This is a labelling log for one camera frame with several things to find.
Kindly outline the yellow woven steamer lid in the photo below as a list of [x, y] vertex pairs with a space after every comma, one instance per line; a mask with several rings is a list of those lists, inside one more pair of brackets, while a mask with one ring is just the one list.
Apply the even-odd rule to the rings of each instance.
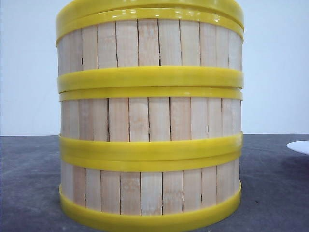
[[74, 0], [58, 13], [56, 34], [61, 38], [88, 26], [133, 19], [198, 21], [244, 33], [243, 11], [234, 0]]

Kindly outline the front bamboo steamer basket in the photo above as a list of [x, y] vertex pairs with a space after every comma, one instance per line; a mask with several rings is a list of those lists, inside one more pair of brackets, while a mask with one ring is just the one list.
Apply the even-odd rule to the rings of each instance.
[[187, 230], [230, 216], [239, 206], [239, 159], [195, 170], [118, 173], [62, 164], [61, 206], [81, 224], [115, 231]]

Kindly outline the white plate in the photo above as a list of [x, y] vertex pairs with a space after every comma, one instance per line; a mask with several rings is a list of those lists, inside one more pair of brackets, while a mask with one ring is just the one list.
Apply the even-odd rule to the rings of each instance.
[[290, 142], [286, 146], [295, 152], [309, 155], [309, 140]]

